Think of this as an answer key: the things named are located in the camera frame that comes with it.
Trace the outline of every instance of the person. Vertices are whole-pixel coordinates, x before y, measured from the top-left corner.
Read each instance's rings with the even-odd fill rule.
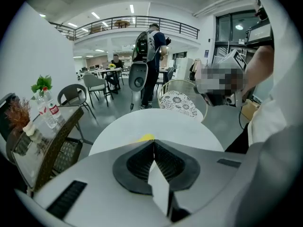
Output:
[[[160,28],[158,24],[150,25],[148,32],[152,33],[153,31],[158,31],[153,35],[155,50],[158,51],[153,60],[147,63],[148,73],[140,109],[152,108],[153,90],[159,76],[160,61],[163,60],[164,55],[167,53],[165,36],[163,33],[159,32]]]
[[[114,64],[116,66],[116,68],[123,68],[124,66],[124,63],[119,59],[119,55],[117,54],[114,54],[114,59],[111,61],[112,64]],[[117,86],[118,84],[118,78],[115,77],[115,74],[114,73],[108,73],[107,76],[106,76],[106,80],[115,86]]]
[[[271,135],[292,125],[289,112],[298,108],[298,103],[287,100],[291,95],[284,95],[284,101],[290,102],[293,109],[285,110],[281,107],[281,100],[277,101],[273,95],[279,82],[284,82],[287,76],[297,68],[297,58],[302,53],[301,41],[292,21],[278,4],[270,4],[269,0],[256,1],[255,9],[258,11],[260,4],[268,15],[274,36],[273,46],[260,46],[247,65],[247,84],[242,91],[246,94],[251,88],[273,75],[273,88],[269,97],[262,102],[260,108],[254,113],[252,120],[246,124],[243,133],[226,149],[227,152],[246,154],[253,143],[264,142]]]

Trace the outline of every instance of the black metal railing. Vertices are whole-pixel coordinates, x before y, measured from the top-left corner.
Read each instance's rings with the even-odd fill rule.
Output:
[[[73,29],[68,26],[51,23],[54,25],[64,36],[70,40],[77,40],[85,36],[102,33],[107,30],[120,29],[120,28],[148,28],[150,24],[156,23],[160,27],[160,31],[170,31],[181,35],[185,35],[194,39],[198,39],[199,29],[186,25],[174,20],[149,17],[149,16],[122,16],[111,17],[102,19],[82,27]]]

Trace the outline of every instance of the cardboard box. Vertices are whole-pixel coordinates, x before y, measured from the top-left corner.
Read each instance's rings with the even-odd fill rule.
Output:
[[[251,100],[246,100],[246,105],[242,107],[241,113],[249,120],[251,121],[252,116],[254,113],[258,110],[260,107],[260,104],[257,104],[256,102],[252,102]]]

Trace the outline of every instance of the plastic bottle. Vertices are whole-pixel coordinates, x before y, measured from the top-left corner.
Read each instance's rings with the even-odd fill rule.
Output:
[[[36,91],[36,93],[34,94],[34,96],[36,98],[36,103],[38,106],[38,111],[40,113],[40,116],[43,118],[43,120],[48,125],[48,127],[53,129],[54,127],[56,127],[57,121],[53,118],[51,112],[49,111],[49,109],[46,106],[46,103],[40,97],[39,92],[40,92],[40,90]]]
[[[56,103],[53,100],[51,92],[49,90],[47,90],[47,87],[43,88],[43,92],[44,92],[43,99],[44,99],[47,107],[51,111],[53,117],[55,119],[59,118],[61,116],[61,113],[60,113],[58,106],[56,105]]]

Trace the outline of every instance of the man in black shirt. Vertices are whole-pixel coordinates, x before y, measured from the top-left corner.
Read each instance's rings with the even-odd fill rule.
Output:
[[[123,65],[124,65],[124,63],[121,60],[119,60],[119,55],[117,55],[117,54],[114,54],[114,59],[111,61],[111,63],[115,64],[116,68],[123,68]],[[114,76],[114,73],[108,73],[106,80],[112,85],[117,86],[117,84],[118,84],[117,79]]]
[[[158,51],[153,60],[147,63],[148,73],[140,109],[152,108],[153,90],[159,76],[160,61],[163,60],[163,56],[167,53],[165,36],[163,33],[159,32],[159,30],[159,25],[151,24],[148,31],[149,33],[158,31],[153,36],[155,41],[155,50],[158,49]]]

